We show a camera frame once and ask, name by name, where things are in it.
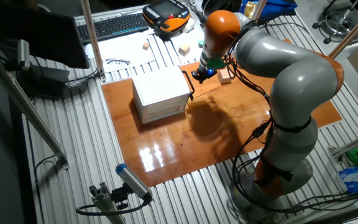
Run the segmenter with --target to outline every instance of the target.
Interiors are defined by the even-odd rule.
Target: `keyboard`
[[[142,32],[149,29],[149,25],[143,18],[142,13],[138,13],[95,22],[94,28],[98,41],[100,41]],[[88,44],[91,42],[86,25],[78,26],[78,31],[80,32],[82,43]]]

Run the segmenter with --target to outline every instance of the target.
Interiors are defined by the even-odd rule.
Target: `small wooden cube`
[[[150,47],[150,44],[149,44],[149,43],[144,43],[144,44],[143,44],[143,49],[144,49],[144,50],[148,50],[149,47]]]
[[[190,52],[190,46],[184,45],[179,48],[179,54],[182,56],[186,56]]]
[[[227,69],[221,69],[218,70],[218,79],[221,85],[229,84],[231,83],[231,78],[229,76],[229,73],[227,72]]]

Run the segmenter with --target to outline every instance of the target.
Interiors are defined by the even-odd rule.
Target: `black monitor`
[[[0,2],[0,44],[21,39],[33,56],[71,68],[90,67],[74,18]]]

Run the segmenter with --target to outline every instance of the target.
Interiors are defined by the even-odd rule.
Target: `wooden board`
[[[192,63],[181,69],[190,74],[197,67]],[[270,93],[274,79],[247,76]],[[124,161],[149,187],[233,158],[252,130],[269,118],[264,98],[238,79],[223,86],[217,76],[192,83],[195,99],[185,113],[148,124],[140,122],[132,79],[102,86]],[[312,116],[319,127],[342,119],[330,101]],[[252,141],[245,152],[262,146]]]

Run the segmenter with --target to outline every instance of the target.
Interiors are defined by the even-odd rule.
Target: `white cardboard box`
[[[180,67],[132,77],[134,101],[142,123],[185,111],[190,90]]]

